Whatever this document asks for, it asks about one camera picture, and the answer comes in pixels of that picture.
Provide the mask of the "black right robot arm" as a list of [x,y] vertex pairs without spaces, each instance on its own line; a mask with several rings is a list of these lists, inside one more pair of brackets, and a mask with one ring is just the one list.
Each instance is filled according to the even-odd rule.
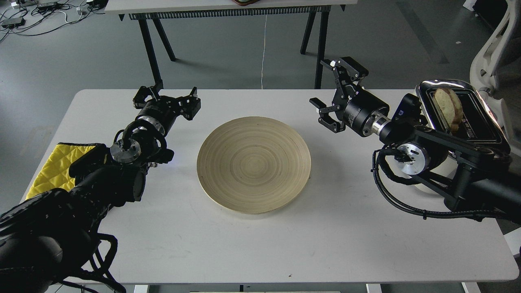
[[[349,56],[321,64],[333,72],[331,106],[318,98],[319,123],[338,133],[350,128],[376,135],[383,147],[372,155],[374,182],[394,207],[423,218],[520,223],[520,176],[512,173],[511,147],[493,112],[467,82],[422,81],[405,94],[392,117],[390,107],[363,88],[368,70]],[[422,185],[441,195],[446,212],[410,206],[383,184],[380,173],[406,185]]]

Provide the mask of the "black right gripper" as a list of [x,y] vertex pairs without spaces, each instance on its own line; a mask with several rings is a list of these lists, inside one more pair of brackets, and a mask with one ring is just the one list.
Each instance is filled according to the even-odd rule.
[[[343,132],[348,126],[361,137],[372,134],[372,125],[377,116],[387,116],[389,104],[369,91],[361,89],[360,82],[369,75],[367,68],[350,56],[334,60],[323,59],[320,63],[333,71],[336,85],[332,106],[318,98],[310,98],[309,102],[317,108],[318,122],[334,133]],[[341,107],[346,106],[343,122],[335,120],[330,113],[341,113]]]

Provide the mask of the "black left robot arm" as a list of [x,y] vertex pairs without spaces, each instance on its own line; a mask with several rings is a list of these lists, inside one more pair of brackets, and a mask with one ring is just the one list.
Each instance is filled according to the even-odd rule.
[[178,98],[160,95],[162,88],[159,81],[138,89],[137,117],[111,147],[94,144],[72,163],[70,190],[50,188],[1,215],[2,293],[44,293],[57,283],[93,292],[67,278],[126,291],[109,271],[117,238],[99,225],[112,208],[141,200],[149,169],[173,159],[165,138],[176,118],[192,120],[201,108],[197,87]]

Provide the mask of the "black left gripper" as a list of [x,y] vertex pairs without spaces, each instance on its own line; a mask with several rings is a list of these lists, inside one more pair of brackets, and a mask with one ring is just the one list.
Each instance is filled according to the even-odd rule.
[[136,119],[151,117],[163,128],[171,128],[178,116],[192,121],[201,109],[201,100],[193,87],[186,96],[172,98],[160,96],[162,85],[141,86],[133,98],[134,108],[142,108]]

